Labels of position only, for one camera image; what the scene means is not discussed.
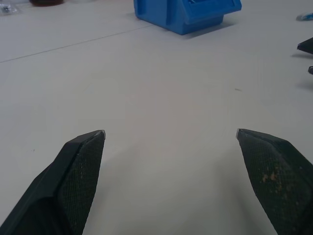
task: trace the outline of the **white table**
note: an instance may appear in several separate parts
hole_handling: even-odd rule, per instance
[[[185,36],[138,21],[131,0],[0,18],[0,223],[66,141],[105,129],[84,234],[275,234],[235,135],[273,134],[313,162],[313,60],[296,50],[313,23],[295,21],[310,7],[243,0]]]

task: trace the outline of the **blue storage bin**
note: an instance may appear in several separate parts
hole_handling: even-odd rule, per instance
[[[240,11],[240,0],[134,0],[136,16],[178,34],[222,23],[225,14]]]

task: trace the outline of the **dark object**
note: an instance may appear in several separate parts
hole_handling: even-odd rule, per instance
[[[56,6],[63,3],[63,0],[29,0],[34,6]]]
[[[309,67],[309,73],[313,74],[313,66]]]
[[[105,132],[67,142],[0,227],[1,235],[81,235],[96,192]]]
[[[313,54],[313,38],[300,43],[298,45],[298,50]]]
[[[248,175],[278,235],[313,234],[313,166],[288,141],[239,129]]]

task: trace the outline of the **white tabletop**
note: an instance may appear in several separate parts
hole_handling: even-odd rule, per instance
[[[0,223],[66,141],[104,129],[84,234],[274,235],[236,130],[313,162],[313,57],[296,50],[313,23],[295,20],[313,6],[242,2],[185,36],[138,21],[131,0],[0,18]]]

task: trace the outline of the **blue plastic bin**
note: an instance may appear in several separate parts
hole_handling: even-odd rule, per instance
[[[225,14],[240,11],[240,0],[134,0],[136,16],[178,34],[222,23]]]

